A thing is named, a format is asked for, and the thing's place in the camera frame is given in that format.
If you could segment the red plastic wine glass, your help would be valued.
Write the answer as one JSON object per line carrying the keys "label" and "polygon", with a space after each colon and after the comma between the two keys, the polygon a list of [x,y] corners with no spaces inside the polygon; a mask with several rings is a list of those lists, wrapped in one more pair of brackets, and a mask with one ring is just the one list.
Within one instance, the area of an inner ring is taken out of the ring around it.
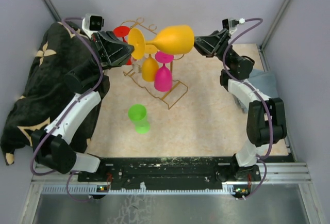
{"label": "red plastic wine glass", "polygon": [[[127,43],[125,37],[128,36],[130,31],[130,28],[128,26],[118,26],[116,27],[113,32],[115,34],[115,36],[117,38],[121,38],[123,42]],[[131,65],[132,61],[131,61],[131,56],[128,57],[128,59],[126,60],[126,64],[125,65]]]}

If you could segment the green plastic wine glass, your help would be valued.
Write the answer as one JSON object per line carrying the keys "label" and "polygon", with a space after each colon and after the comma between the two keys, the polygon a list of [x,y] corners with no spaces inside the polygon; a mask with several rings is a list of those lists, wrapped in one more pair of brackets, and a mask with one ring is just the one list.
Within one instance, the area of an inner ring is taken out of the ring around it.
{"label": "green plastic wine glass", "polygon": [[147,110],[144,105],[135,104],[128,110],[128,117],[134,124],[135,130],[138,134],[146,134],[150,130],[148,122]]}

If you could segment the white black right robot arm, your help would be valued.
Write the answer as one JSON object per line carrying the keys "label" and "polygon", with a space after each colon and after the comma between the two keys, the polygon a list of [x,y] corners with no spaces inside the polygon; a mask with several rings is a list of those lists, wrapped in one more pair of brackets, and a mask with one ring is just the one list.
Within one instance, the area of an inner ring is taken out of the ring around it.
{"label": "white black right robot arm", "polygon": [[240,56],[229,44],[228,29],[214,31],[194,39],[195,49],[205,57],[217,57],[223,62],[220,84],[247,108],[247,141],[232,156],[228,166],[216,170],[219,181],[243,180],[252,174],[256,163],[269,157],[272,147],[287,135],[284,103],[271,98],[248,80],[255,61]]}

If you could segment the pink plastic wine glass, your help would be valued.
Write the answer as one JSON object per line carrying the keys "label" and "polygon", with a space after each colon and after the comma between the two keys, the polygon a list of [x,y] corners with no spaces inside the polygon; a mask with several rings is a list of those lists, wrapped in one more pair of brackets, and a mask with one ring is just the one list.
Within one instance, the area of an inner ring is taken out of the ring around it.
{"label": "pink plastic wine glass", "polygon": [[155,54],[155,59],[157,62],[162,63],[162,67],[158,69],[155,75],[154,87],[160,92],[167,92],[172,88],[173,76],[166,64],[171,63],[174,60],[174,56],[158,51]]}

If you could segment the orange plastic wine glass back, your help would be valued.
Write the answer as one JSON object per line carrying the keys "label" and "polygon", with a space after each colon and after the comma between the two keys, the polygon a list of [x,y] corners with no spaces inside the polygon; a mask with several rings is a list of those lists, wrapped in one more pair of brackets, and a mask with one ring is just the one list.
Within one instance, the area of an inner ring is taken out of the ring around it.
{"label": "orange plastic wine glass back", "polygon": [[155,54],[158,49],[154,45],[146,45],[145,53],[148,54],[148,58],[145,59],[142,65],[142,78],[146,82],[153,82],[155,80],[155,75],[159,69],[159,65],[152,54]]}

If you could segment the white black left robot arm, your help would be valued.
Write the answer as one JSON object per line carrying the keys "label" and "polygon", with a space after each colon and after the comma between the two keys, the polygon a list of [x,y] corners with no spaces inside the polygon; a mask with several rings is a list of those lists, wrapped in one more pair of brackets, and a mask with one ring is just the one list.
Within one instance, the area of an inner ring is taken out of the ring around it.
{"label": "white black left robot arm", "polygon": [[64,82],[75,94],[72,100],[53,122],[32,133],[32,161],[62,174],[88,172],[90,177],[101,181],[107,175],[101,159],[76,152],[70,144],[87,115],[101,102],[97,89],[103,80],[103,71],[125,65],[134,47],[119,39],[113,31],[95,32],[91,41],[86,46],[92,57],[64,76]]}

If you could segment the orange plastic wine glass front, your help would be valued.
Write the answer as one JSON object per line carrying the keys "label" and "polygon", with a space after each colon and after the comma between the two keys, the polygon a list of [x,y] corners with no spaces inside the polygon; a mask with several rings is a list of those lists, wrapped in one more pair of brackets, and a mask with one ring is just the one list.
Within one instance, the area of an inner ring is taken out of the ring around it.
{"label": "orange plastic wine glass front", "polygon": [[170,55],[189,53],[194,46],[194,32],[188,25],[174,25],[162,29],[153,40],[146,41],[141,30],[132,28],[127,43],[134,47],[132,57],[141,59],[147,45],[153,45],[159,51]]}

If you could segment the orange plastic wine glass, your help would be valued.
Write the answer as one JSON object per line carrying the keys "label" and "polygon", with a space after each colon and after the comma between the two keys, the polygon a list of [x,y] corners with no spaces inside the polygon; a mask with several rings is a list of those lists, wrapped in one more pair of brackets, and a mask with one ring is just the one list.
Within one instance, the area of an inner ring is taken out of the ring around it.
{"label": "orange plastic wine glass", "polygon": [[194,46],[194,32],[188,25],[174,25],[162,29],[153,40],[146,41],[141,30],[132,28],[127,43],[134,47],[132,57],[141,59],[147,45],[153,45],[159,51],[170,55],[189,53]]}
{"label": "orange plastic wine glass", "polygon": [[152,54],[155,54],[158,49],[154,45],[146,45],[145,53],[148,54],[148,58],[145,59],[142,65],[142,78],[146,82],[153,82],[155,80],[155,75],[159,69],[159,65]]}

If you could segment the clear wine glass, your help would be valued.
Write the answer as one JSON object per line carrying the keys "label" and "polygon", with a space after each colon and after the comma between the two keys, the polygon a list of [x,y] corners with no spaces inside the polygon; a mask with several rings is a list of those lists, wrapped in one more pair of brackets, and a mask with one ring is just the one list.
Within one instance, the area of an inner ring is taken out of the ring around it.
{"label": "clear wine glass", "polygon": [[139,63],[144,56],[145,51],[145,39],[144,35],[141,33],[130,33],[128,36],[128,43],[134,47],[134,51],[132,52],[132,66],[133,70],[138,73],[139,72]]}

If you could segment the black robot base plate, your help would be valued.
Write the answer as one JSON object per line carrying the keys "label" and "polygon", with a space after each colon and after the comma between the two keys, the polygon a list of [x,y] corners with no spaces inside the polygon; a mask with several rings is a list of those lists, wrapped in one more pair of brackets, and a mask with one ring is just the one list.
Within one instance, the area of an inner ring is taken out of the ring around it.
{"label": "black robot base plate", "polygon": [[95,173],[79,182],[105,182],[112,190],[218,190],[225,182],[258,182],[259,167],[239,167],[234,157],[103,158]]}

